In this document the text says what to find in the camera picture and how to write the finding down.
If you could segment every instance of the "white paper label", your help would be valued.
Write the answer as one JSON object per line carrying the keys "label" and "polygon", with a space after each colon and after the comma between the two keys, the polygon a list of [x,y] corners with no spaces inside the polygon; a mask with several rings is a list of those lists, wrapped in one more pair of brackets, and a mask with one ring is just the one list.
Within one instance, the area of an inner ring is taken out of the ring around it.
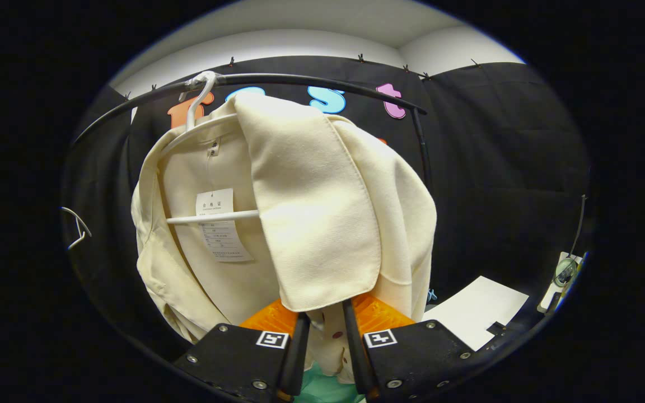
{"label": "white paper label", "polygon": [[[195,215],[233,212],[233,189],[220,189],[195,195]],[[218,262],[246,262],[253,257],[238,238],[235,221],[199,224],[205,245]]]}

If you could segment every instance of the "white wall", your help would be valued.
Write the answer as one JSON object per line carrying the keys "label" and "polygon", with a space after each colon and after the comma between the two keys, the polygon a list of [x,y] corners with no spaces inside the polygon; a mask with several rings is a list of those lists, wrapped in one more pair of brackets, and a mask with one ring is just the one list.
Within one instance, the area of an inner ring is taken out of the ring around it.
{"label": "white wall", "polygon": [[415,72],[430,76],[475,62],[524,63],[516,54],[471,26],[453,26],[420,36],[399,49],[402,58]]}
{"label": "white wall", "polygon": [[200,43],[153,62],[121,83],[113,85],[120,94],[136,97],[171,81],[204,69],[236,62],[276,56],[336,56],[356,58],[402,67],[399,51],[368,39],[327,31],[264,30],[225,36]]}

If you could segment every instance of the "blue letter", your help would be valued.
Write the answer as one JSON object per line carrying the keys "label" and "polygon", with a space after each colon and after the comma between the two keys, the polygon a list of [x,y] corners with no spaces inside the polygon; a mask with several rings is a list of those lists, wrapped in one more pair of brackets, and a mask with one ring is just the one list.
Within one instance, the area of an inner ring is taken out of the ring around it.
{"label": "blue letter", "polygon": [[310,101],[310,106],[320,109],[323,113],[339,113],[345,109],[345,91],[328,90],[327,88],[308,87],[307,93],[314,100]]}
{"label": "blue letter", "polygon": [[231,92],[230,94],[228,94],[228,96],[226,97],[226,102],[228,102],[228,99],[230,99],[230,97],[232,97],[233,94],[235,94],[236,92],[241,92],[241,91],[255,92],[256,94],[265,95],[265,90],[262,89],[261,87],[245,87],[245,88],[241,88],[240,90],[235,90],[235,91]]}

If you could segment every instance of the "pink letter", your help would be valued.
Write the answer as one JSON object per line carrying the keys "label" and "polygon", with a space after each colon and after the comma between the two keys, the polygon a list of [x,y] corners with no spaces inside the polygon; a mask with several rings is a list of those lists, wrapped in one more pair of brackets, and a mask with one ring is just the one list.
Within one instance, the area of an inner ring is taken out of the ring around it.
{"label": "pink letter", "polygon": [[[376,90],[382,92],[383,94],[396,97],[396,99],[402,98],[402,94],[392,88],[392,84],[389,84],[389,82],[377,87]],[[395,119],[402,119],[405,117],[405,109],[403,107],[398,107],[397,105],[391,104],[389,102],[385,102],[385,110],[387,111],[388,115],[392,116]]]}

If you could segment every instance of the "black clothing rack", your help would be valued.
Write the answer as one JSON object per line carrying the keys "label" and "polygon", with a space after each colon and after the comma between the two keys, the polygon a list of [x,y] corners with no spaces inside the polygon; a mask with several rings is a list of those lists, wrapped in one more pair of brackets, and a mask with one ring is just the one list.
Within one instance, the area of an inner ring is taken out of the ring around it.
{"label": "black clothing rack", "polygon": [[[425,109],[405,100],[396,99],[396,97],[383,94],[382,92],[378,92],[367,87],[361,87],[360,85],[350,84],[349,82],[320,77],[297,76],[296,74],[217,74],[216,83],[214,86],[221,87],[223,85],[240,84],[313,85],[315,87],[324,87],[331,90],[341,90],[345,92],[351,92],[353,94],[364,95],[366,97],[371,97],[372,99],[382,100],[384,102],[389,102],[393,105],[409,109],[410,112],[412,112],[412,123],[414,125],[415,134],[417,135],[417,140],[419,141],[420,156],[422,156],[423,181],[425,183],[425,186],[427,186],[427,189],[430,191],[430,193],[432,193],[432,171],[429,165],[427,143],[425,142],[425,138],[422,133],[422,125],[419,121],[420,115],[427,115],[427,111]],[[101,117],[95,120],[94,123],[91,123],[89,127],[87,127],[79,136],[77,136],[77,138],[75,138],[75,140],[71,144],[71,147],[73,148],[74,146],[76,146],[76,144],[79,143],[82,138],[84,138],[96,128],[103,125],[103,123],[111,120],[112,118],[120,115],[123,112],[169,95],[202,90],[204,85],[205,82],[199,82],[190,79],[185,82],[178,82],[176,84],[164,85],[161,88],[154,88],[151,90],[151,92],[147,92],[146,94],[139,95],[132,100],[128,100],[101,115]]]}

